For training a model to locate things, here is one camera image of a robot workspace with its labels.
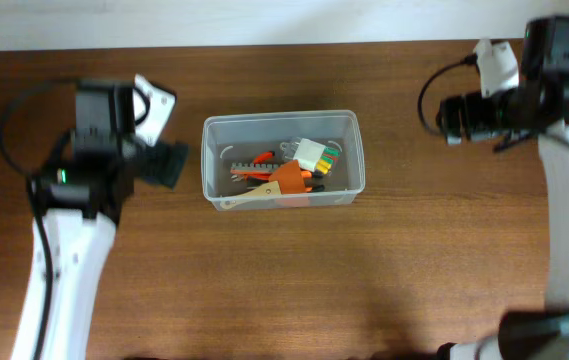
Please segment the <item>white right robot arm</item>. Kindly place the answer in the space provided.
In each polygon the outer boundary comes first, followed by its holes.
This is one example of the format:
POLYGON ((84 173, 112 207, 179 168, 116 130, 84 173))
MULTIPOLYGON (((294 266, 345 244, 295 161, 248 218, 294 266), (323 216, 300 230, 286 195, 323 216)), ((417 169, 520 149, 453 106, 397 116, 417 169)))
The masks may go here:
POLYGON ((449 144, 493 140, 502 152, 533 140, 548 193, 549 274, 541 310, 506 312, 497 331, 445 344, 441 359, 569 359, 569 15, 528 22, 523 52, 483 39, 464 64, 478 91, 443 100, 430 132, 449 144))

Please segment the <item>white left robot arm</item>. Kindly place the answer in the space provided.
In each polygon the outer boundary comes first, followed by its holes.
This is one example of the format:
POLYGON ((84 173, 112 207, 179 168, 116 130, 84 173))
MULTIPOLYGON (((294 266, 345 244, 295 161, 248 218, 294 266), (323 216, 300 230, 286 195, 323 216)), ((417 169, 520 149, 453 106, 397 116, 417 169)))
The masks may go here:
POLYGON ((28 99, 61 85, 75 90, 75 125, 55 141, 42 166, 28 171, 2 153, 24 176, 33 214, 14 359, 85 358, 101 273, 135 181, 172 189, 188 156, 186 144, 160 139, 176 93, 141 75, 38 84, 9 103, 0 132, 28 99))

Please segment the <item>orange black needle-nose pliers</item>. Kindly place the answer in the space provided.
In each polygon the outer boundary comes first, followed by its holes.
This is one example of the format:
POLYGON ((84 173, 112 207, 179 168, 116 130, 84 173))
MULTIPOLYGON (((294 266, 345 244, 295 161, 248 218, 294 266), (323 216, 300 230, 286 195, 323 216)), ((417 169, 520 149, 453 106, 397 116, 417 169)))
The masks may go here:
POLYGON ((322 184, 308 185, 306 180, 314 179, 316 175, 307 170, 293 170, 285 171, 279 174, 256 174, 250 175, 247 180, 249 184, 254 187, 262 185, 267 182, 277 182, 281 194, 298 194, 298 193, 312 193, 321 192, 325 189, 322 184))

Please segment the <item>clear plastic container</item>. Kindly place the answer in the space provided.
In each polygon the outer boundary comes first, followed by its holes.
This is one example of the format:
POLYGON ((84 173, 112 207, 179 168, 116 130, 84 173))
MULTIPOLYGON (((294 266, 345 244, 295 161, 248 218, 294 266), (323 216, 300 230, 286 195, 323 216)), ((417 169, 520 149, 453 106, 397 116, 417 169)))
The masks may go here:
POLYGON ((201 144, 205 198, 219 211, 352 203, 365 188, 363 144, 350 110, 214 116, 201 144), (276 168, 296 160, 304 190, 259 190, 276 168))

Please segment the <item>orange socket rail strip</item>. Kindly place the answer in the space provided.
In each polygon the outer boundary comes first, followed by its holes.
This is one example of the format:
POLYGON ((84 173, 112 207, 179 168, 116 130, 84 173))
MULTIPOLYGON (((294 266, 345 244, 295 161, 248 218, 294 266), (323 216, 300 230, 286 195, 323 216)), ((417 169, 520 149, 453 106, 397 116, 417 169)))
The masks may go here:
POLYGON ((280 164, 233 163, 230 167, 230 173, 233 175, 272 174, 280 167, 280 164))

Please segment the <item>pack of coloured bits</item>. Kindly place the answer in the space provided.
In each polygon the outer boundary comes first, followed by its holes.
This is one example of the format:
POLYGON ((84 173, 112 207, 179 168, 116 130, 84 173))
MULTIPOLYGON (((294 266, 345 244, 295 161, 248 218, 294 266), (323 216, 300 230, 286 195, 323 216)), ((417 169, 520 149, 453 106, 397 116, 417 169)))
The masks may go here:
POLYGON ((327 175, 341 155, 341 148, 307 139, 293 138, 280 144, 281 157, 285 162, 297 161, 302 170, 327 175))

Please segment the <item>orange scraper wooden handle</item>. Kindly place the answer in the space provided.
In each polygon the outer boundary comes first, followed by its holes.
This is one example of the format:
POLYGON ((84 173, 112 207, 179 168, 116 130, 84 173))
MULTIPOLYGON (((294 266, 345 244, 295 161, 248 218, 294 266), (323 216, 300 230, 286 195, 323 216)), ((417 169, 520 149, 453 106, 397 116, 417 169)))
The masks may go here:
POLYGON ((230 172, 232 175, 259 178, 266 182, 253 190, 232 196, 229 200, 223 200, 221 207, 224 210, 230 210, 255 199, 262 200, 267 197, 306 193, 308 189, 305 181, 313 177, 313 173, 303 170, 297 160, 283 165, 234 163, 230 172))

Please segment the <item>small red cutting pliers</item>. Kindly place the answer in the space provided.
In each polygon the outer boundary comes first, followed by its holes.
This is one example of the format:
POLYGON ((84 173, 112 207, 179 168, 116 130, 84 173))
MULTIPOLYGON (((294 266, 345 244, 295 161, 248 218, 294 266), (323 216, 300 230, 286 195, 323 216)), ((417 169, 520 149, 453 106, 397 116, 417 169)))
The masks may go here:
MULTIPOLYGON (((261 153, 260 155, 258 155, 257 157, 254 158, 253 163, 254 164, 260 164, 260 163, 265 163, 268 160, 271 160, 275 157, 275 152, 274 151, 267 151, 264 153, 261 153)), ((250 175, 232 175, 231 179, 234 182, 238 182, 240 180, 248 180, 250 178, 250 175)))

